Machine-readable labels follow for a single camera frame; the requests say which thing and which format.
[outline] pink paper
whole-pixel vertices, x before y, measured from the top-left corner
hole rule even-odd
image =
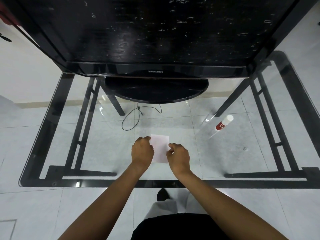
[[[150,145],[152,145],[154,149],[152,162],[168,163],[167,151],[170,149],[168,144],[169,144],[169,136],[151,134]]]

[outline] white pants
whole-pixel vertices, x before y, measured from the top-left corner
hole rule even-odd
[[[186,213],[208,214],[204,210],[204,208],[202,208],[202,206],[198,203],[198,201],[193,197],[192,194],[188,195],[185,207],[186,207]],[[157,217],[157,216],[177,214],[177,213],[178,213],[177,202],[173,199],[166,199],[164,201],[154,202],[148,214],[146,214],[145,219]]]

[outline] glass table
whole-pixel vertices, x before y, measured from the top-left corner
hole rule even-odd
[[[134,141],[157,134],[182,144],[189,151],[192,172],[216,188],[319,189],[320,161],[295,157],[285,133],[292,116],[278,112],[275,105],[281,103],[273,103],[264,76],[278,73],[282,79],[283,93],[301,118],[293,127],[309,136],[317,159],[320,139],[314,132],[320,130],[319,115],[286,56],[275,51],[270,57],[272,62],[244,79],[227,99],[196,97],[161,105],[115,97],[104,77],[63,73],[20,185],[108,187],[130,164]],[[212,137],[227,114],[234,121]],[[167,163],[152,163],[136,187],[184,186]]]

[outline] person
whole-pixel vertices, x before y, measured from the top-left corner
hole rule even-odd
[[[194,175],[189,153],[182,145],[173,143],[169,147],[170,169],[191,193],[186,213],[177,213],[176,202],[161,189],[158,201],[133,231],[131,239],[287,239],[255,213]],[[150,137],[139,137],[132,146],[132,162],[128,168],[58,240],[107,239],[153,155]]]

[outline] foot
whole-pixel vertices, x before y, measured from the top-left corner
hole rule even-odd
[[[168,192],[164,188],[162,188],[157,194],[157,201],[164,201],[166,199],[170,199],[170,196]]]

